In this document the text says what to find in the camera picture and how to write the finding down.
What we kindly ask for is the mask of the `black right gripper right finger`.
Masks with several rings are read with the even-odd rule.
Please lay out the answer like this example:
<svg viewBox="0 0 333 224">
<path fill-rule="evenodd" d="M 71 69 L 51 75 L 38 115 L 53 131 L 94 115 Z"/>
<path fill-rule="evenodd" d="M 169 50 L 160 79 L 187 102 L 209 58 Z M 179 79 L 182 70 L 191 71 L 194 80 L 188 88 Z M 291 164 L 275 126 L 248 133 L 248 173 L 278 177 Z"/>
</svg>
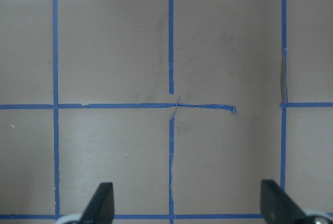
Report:
<svg viewBox="0 0 333 224">
<path fill-rule="evenodd" d="M 306 214 L 274 180 L 262 180 L 260 213 L 269 224 L 304 223 Z"/>
</svg>

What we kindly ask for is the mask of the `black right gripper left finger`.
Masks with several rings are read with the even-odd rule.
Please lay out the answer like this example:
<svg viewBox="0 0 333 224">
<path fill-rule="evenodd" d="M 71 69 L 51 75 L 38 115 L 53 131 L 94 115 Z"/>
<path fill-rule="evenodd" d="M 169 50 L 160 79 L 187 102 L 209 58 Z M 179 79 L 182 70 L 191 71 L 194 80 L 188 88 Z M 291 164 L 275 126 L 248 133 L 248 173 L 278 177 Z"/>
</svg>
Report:
<svg viewBox="0 0 333 224">
<path fill-rule="evenodd" d="M 85 208 L 80 223 L 113 223 L 114 214 L 113 184 L 103 182 Z"/>
</svg>

